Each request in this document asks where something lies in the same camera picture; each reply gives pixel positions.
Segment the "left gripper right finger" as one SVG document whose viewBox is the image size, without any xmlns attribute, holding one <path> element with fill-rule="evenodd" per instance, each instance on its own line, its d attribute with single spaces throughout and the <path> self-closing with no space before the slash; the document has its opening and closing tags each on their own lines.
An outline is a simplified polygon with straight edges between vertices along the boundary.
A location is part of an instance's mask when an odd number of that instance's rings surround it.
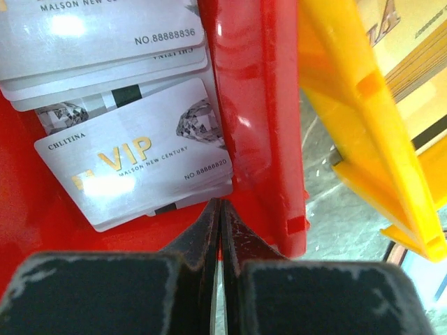
<svg viewBox="0 0 447 335">
<path fill-rule="evenodd" d="M 249 260 L 287 260 L 242 220 L 229 200 L 221 205 L 221 238 L 225 279 L 238 278 Z"/>
</svg>

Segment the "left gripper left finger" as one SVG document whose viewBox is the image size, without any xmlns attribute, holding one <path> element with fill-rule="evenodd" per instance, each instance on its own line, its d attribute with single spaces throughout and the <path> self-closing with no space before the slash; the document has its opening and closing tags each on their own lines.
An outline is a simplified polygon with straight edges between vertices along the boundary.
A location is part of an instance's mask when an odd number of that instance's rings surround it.
<svg viewBox="0 0 447 335">
<path fill-rule="evenodd" d="M 203 279 L 213 278 L 217 263 L 220 208 L 221 200 L 212 198 L 197 220 L 163 247 L 161 252 L 181 255 L 186 265 L 200 272 Z"/>
</svg>

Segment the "silver VIP credit card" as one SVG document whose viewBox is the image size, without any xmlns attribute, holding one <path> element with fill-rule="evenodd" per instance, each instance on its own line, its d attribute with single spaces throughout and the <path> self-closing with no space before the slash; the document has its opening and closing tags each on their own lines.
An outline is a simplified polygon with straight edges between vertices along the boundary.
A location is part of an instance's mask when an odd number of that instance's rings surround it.
<svg viewBox="0 0 447 335">
<path fill-rule="evenodd" d="M 98 232 L 232 175 L 205 85 L 192 78 L 36 141 Z"/>
</svg>

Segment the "yellow bin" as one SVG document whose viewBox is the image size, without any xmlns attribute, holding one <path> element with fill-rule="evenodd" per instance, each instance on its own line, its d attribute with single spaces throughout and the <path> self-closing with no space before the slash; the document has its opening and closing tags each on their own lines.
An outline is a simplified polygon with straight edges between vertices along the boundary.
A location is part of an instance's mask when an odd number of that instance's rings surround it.
<svg viewBox="0 0 447 335">
<path fill-rule="evenodd" d="M 383 234 L 446 258 L 446 141 L 418 154 L 380 73 L 354 1 L 298 3 L 300 87 L 341 156 L 337 176 L 389 221 Z"/>
</svg>

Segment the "red plastic bin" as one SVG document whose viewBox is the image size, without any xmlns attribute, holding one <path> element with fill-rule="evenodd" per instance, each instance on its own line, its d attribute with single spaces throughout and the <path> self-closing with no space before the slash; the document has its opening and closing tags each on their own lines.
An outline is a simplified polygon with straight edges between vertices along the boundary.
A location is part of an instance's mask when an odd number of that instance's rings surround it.
<svg viewBox="0 0 447 335">
<path fill-rule="evenodd" d="M 283 255 L 307 248 L 295 1 L 200 1 L 242 220 Z M 1 100 L 1 287 L 38 251 L 157 251 L 191 225 L 197 204 L 95 231 L 34 149 L 32 112 Z"/>
</svg>

